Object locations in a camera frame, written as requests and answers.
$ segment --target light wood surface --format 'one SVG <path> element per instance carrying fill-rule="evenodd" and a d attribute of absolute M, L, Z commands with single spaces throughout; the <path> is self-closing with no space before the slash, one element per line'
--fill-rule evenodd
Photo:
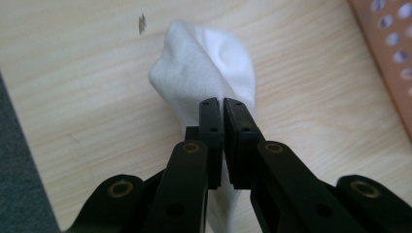
<path fill-rule="evenodd" d="M 344 0 L 2 1 L 0 69 L 61 229 L 101 182 L 147 179 L 183 140 L 148 82 L 175 18 L 245 44 L 266 139 L 323 181 L 368 176 L 412 204 L 411 143 Z M 259 232 L 248 198 L 236 232 Z"/>

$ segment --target tabletop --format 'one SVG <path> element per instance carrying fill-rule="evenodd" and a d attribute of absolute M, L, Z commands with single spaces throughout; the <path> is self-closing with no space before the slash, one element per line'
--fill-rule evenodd
<path fill-rule="evenodd" d="M 61 229 L 100 183 L 149 178 L 183 141 L 148 81 L 176 18 L 244 43 L 267 140 L 327 183 L 367 176 L 412 205 L 411 142 L 347 1 L 2 1 L 1 72 Z M 259 230 L 248 191 L 234 224 Z"/>

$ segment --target white towel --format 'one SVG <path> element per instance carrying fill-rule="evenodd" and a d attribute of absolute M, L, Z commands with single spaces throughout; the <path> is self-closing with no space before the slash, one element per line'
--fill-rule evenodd
<path fill-rule="evenodd" d="M 198 125 L 198 105 L 217 97 L 246 104 L 255 115 L 255 74 L 252 61 L 239 40 L 227 32 L 181 20 L 168 29 L 164 50 L 149 74 L 157 92 L 172 107 L 182 124 Z M 207 218 L 215 233 L 232 231 L 239 191 L 229 183 L 223 162 L 222 186 L 208 193 Z"/>

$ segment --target wood grain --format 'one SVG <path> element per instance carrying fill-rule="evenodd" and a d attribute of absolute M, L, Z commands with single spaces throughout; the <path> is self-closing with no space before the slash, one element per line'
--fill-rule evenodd
<path fill-rule="evenodd" d="M 101 182 L 150 177 L 183 140 L 148 82 L 175 18 L 245 44 L 267 139 L 321 180 L 368 176 L 412 204 L 411 143 L 346 1 L 2 1 L 0 68 L 61 229 Z M 235 228 L 259 230 L 247 192 Z"/>

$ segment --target white cloth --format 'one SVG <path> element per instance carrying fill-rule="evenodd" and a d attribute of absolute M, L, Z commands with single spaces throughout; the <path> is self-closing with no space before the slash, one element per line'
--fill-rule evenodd
<path fill-rule="evenodd" d="M 198 125 L 198 105 L 217 97 L 221 111 L 225 97 L 246 104 L 255 115 L 255 74 L 243 45 L 227 32 L 174 21 L 168 29 L 164 50 L 149 74 L 152 86 L 172 107 L 182 124 Z M 239 197 L 228 180 L 223 162 L 222 186 L 208 193 L 207 218 L 215 233 L 232 231 L 234 208 Z"/>

